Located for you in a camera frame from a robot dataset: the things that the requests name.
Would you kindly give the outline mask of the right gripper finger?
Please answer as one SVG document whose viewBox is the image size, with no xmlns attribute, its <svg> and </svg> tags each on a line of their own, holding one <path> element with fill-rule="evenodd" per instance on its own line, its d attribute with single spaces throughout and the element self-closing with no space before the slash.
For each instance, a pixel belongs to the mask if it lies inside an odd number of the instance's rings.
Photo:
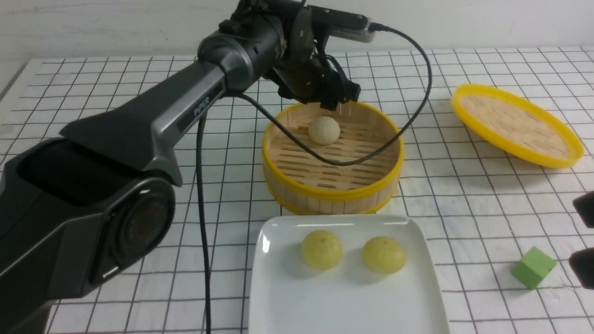
<svg viewBox="0 0 594 334">
<path fill-rule="evenodd" d="M 594 289 L 594 248 L 583 249 L 571 254 L 569 264 L 585 289 Z"/>
<path fill-rule="evenodd" d="M 594 228 L 594 192 L 588 192 L 572 201 L 575 211 L 589 229 Z"/>
</svg>

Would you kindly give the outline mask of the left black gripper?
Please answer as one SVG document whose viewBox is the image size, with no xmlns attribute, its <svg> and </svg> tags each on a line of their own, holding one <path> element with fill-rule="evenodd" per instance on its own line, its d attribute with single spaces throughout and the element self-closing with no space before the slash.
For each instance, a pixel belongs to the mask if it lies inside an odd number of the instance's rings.
<svg viewBox="0 0 594 334">
<path fill-rule="evenodd" d="M 334 110 L 339 104 L 357 101 L 361 88 L 347 79 L 342 67 L 314 40 L 312 15 L 306 5 L 269 5 L 281 19 L 285 49 L 267 76 L 278 86 L 281 97 L 300 103 L 319 103 Z"/>
</svg>

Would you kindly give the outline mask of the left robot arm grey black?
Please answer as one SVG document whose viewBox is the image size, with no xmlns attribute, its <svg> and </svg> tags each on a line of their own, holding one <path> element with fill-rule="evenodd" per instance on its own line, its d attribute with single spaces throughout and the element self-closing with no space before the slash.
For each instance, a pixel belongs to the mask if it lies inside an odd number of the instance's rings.
<svg viewBox="0 0 594 334">
<path fill-rule="evenodd" d="M 334 108 L 360 89 L 323 56 L 329 36 L 369 42 L 370 19 L 295 0 L 242 0 L 197 59 L 125 104 L 68 123 L 1 178 L 1 332 L 42 334 L 51 304 L 87 296 L 155 249 L 183 183 L 174 147 L 221 98 L 260 78 Z"/>
</svg>

